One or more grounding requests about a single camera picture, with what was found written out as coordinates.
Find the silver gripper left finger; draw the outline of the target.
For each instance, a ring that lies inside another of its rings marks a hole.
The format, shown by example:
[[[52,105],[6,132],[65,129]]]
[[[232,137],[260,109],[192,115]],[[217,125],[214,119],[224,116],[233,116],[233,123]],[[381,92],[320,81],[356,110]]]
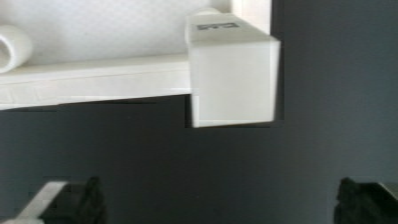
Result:
[[[102,181],[52,181],[45,184],[11,224],[107,224]]]

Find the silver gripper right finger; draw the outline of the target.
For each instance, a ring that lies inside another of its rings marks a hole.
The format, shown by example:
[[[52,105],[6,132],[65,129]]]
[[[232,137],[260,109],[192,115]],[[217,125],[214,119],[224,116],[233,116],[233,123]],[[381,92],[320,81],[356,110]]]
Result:
[[[335,224],[398,224],[398,183],[343,178],[336,199]]]

